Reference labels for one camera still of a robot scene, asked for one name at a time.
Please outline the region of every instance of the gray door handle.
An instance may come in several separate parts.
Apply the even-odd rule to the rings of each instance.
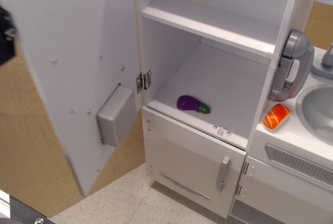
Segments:
[[[224,188],[224,175],[230,163],[230,158],[225,156],[221,162],[219,174],[217,175],[216,191],[221,193]]]

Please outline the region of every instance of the white shelf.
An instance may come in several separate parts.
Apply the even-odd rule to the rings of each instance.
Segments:
[[[288,0],[155,0],[142,16],[255,54],[273,53]]]
[[[200,44],[148,107],[245,149],[266,73],[263,64]],[[181,95],[196,97],[211,113],[179,110],[176,102]],[[219,136],[214,125],[232,135]]]

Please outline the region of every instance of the wooden wall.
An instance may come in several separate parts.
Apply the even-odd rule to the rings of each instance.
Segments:
[[[315,3],[305,32],[328,49],[333,43],[333,6]],[[21,51],[0,67],[0,189],[46,216],[83,199],[39,98]],[[115,150],[92,192],[144,162],[140,114]]]
[[[315,2],[304,31],[312,45],[327,50],[333,43],[333,6]]]

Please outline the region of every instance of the black object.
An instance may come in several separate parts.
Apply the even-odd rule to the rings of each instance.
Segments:
[[[0,65],[15,55],[15,28],[10,13],[0,6]]]
[[[45,215],[37,212],[31,207],[25,205],[20,202],[13,196],[9,197],[9,205],[10,205],[10,220],[14,221],[12,224],[34,224],[34,223],[42,223],[42,224],[55,224]]]

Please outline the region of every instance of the cabinet door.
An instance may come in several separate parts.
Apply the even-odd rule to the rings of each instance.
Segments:
[[[227,217],[245,152],[143,107],[147,175]]]
[[[2,3],[13,16],[48,116],[87,195],[114,151],[97,142],[101,136],[95,115],[119,84],[136,91],[135,0]],[[135,97],[139,109],[142,96]]]
[[[286,224],[333,223],[332,192],[249,156],[246,161],[237,200]]]

